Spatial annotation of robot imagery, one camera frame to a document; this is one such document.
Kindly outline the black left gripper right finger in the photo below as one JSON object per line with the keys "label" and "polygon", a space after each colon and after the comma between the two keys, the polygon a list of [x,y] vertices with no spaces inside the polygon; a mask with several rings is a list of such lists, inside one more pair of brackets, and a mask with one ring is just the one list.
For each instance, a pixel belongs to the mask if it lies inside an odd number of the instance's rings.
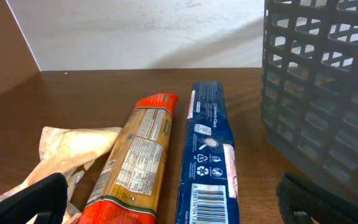
{"label": "black left gripper right finger", "polygon": [[277,185],[276,196],[286,224],[358,224],[357,205],[294,173],[284,173]]}

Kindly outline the orange spaghetti packet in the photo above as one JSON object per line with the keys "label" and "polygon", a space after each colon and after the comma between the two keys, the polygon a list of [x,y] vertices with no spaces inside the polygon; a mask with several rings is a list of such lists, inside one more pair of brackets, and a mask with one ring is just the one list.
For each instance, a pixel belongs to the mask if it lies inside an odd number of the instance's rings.
{"label": "orange spaghetti packet", "polygon": [[178,96],[139,100],[89,196],[78,224],[154,224]]}

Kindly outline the blue tissue pack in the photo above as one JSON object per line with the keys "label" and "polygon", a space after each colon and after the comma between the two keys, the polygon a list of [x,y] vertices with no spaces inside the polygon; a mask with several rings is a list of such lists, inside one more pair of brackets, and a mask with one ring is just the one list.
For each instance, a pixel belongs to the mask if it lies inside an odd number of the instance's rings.
{"label": "blue tissue pack", "polygon": [[179,224],[240,222],[234,137],[221,82],[203,81],[193,85],[175,221]]}

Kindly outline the beige food pouch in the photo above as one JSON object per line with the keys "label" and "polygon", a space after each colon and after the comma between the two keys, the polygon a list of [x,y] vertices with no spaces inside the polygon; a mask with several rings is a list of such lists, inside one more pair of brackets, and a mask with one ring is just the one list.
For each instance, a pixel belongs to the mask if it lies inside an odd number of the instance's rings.
{"label": "beige food pouch", "polygon": [[39,143],[40,163],[17,187],[0,195],[0,202],[26,187],[59,172],[67,180],[67,203],[63,223],[76,223],[81,216],[69,203],[74,189],[95,160],[111,152],[122,128],[60,129],[44,127]]}

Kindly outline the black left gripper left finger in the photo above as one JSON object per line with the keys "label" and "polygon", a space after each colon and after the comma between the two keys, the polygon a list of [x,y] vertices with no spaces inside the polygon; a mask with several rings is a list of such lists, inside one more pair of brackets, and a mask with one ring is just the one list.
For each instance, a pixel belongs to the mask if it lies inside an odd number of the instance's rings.
{"label": "black left gripper left finger", "polygon": [[0,223],[61,224],[67,207],[67,181],[54,173],[0,202]]}

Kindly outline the grey plastic basket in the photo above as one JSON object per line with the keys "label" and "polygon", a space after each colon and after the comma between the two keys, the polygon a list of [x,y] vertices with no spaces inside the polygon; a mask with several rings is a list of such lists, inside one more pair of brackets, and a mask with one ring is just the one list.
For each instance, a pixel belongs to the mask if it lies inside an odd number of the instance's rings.
{"label": "grey plastic basket", "polygon": [[266,0],[264,9],[265,138],[358,205],[358,0]]}

